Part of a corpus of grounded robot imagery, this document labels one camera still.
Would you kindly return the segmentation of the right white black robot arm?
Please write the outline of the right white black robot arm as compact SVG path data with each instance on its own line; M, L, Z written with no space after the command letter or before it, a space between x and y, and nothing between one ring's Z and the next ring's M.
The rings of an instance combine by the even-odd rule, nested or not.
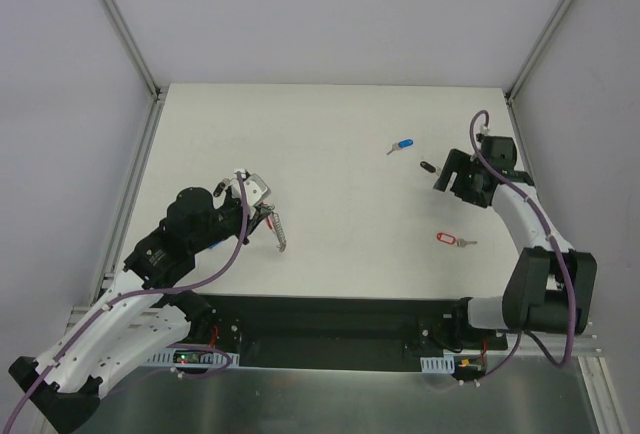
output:
M477 135L472 153L453 148L437 171L436 190L473 206L492 209L518 252L502 295L462 300L465 315L450 323L452 341L473 348L486 330L565 337L565 364L586 328L597 262L557 232L539 203L532 177L517 169L510 137Z

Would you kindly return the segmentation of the red handled keyring organizer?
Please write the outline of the red handled keyring organizer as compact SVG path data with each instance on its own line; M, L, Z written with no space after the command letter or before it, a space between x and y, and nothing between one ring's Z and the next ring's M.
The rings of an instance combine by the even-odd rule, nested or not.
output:
M267 204L260 205L260 212L268 229L277 240L278 251L283 253L287 247L287 240L279 214L276 212L274 206Z

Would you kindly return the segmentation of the blue tag key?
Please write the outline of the blue tag key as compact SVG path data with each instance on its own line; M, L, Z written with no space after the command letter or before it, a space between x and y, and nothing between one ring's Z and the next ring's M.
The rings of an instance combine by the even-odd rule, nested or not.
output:
M394 152L402 151L408 147L411 147L414 144L412 139L404 139L398 142L395 142L391 145L391 148L387 152L387 155L391 155Z

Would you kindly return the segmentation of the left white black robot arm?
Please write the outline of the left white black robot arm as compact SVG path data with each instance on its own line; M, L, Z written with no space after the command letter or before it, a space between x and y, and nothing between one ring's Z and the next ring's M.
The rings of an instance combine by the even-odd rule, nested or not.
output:
M238 257L272 213L270 194L256 174L238 174L214 191L182 190L81 320L37 357L11 364L9 374L24 394L3 430L10 432L32 403L57 432L72 433L152 354L183 339L204 341L212 309L196 292L203 284L178 283L194 270L200 252L229 238L236 240L231 256Z

